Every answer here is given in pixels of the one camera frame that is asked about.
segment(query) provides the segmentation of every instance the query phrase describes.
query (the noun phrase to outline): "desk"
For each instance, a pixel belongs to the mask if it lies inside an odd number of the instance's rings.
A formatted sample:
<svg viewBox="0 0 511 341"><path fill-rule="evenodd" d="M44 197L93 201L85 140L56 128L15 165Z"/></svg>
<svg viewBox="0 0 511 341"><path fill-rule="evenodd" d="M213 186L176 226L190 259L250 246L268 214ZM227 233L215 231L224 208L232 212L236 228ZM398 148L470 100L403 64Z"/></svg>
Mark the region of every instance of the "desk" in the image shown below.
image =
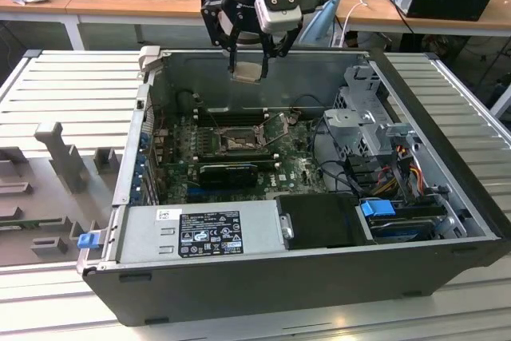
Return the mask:
<svg viewBox="0 0 511 341"><path fill-rule="evenodd" d="M19 6L0 0L0 20L60 22L74 50L85 50L82 23L202 26L200 0L50 0Z"/></svg>
<svg viewBox="0 0 511 341"><path fill-rule="evenodd" d="M357 1L341 0L337 16L344 21ZM408 32L389 0L366 2L368 7L360 6L350 16L351 30ZM0 20L63 23L75 50L85 49L78 28L81 23L203 25L200 0L50 0L27 6L0 0ZM491 0L478 22L434 19L408 19L408 22L418 34L509 36L511 0Z"/></svg>

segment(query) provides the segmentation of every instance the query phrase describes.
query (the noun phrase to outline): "white cable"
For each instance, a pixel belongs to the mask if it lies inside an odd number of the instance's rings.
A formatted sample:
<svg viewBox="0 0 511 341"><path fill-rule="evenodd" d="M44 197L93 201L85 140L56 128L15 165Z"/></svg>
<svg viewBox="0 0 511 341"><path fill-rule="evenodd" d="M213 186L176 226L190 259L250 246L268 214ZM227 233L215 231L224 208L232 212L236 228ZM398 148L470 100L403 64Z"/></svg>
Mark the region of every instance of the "white cable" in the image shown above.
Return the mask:
<svg viewBox="0 0 511 341"><path fill-rule="evenodd" d="M346 15L346 20L344 21L343 30L341 31L341 42L339 43L339 47L342 48L344 46L344 39L346 38L346 27L348 25L348 20L350 20L351 13L358 7L358 6L369 6L367 3L365 3L363 0L358 0L358 3L351 7L350 12L348 12L348 15Z"/></svg>

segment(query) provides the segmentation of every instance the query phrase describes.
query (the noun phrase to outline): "table leg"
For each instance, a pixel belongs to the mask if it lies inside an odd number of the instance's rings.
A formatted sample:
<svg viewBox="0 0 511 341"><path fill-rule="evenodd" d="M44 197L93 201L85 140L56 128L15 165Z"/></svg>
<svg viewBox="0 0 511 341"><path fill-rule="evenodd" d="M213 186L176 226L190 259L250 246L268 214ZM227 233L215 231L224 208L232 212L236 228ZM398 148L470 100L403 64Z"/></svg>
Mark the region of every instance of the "table leg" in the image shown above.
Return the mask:
<svg viewBox="0 0 511 341"><path fill-rule="evenodd" d="M69 15L69 17L65 18L63 23L73 50L85 51L85 44L80 35L80 21L78 20L78 16Z"/></svg>
<svg viewBox="0 0 511 341"><path fill-rule="evenodd" d="M135 36L137 36L137 43L144 44L144 32L142 31L142 26L140 24L136 24L135 26Z"/></svg>
<svg viewBox="0 0 511 341"><path fill-rule="evenodd" d="M511 105L511 86L508 86L508 89L498 98L490 112L496 118L499 118Z"/></svg>

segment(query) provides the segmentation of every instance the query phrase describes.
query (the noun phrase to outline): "black plastic cover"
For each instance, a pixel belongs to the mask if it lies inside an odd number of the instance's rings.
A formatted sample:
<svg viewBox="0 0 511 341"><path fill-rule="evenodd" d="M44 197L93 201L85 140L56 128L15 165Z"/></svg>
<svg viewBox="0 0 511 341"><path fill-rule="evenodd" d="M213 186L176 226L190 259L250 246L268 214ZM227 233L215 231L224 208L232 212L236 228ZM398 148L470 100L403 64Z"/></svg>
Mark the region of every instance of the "black plastic cover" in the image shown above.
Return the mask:
<svg viewBox="0 0 511 341"><path fill-rule="evenodd" d="M366 237L353 197L338 193L277 196L280 216L291 220L293 238L286 249L364 245Z"/></svg>

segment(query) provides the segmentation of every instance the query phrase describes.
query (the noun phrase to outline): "sticker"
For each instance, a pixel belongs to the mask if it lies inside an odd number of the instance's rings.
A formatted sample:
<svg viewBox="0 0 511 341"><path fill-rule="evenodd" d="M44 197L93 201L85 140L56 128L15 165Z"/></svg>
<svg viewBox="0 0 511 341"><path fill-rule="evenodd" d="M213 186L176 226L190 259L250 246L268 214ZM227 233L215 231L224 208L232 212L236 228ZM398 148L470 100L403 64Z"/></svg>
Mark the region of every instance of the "sticker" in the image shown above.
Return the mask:
<svg viewBox="0 0 511 341"><path fill-rule="evenodd" d="M156 220L179 220L183 209L157 209Z"/></svg>
<svg viewBox="0 0 511 341"><path fill-rule="evenodd" d="M180 214L179 238L178 254L183 258L243 253L240 211Z"/></svg>

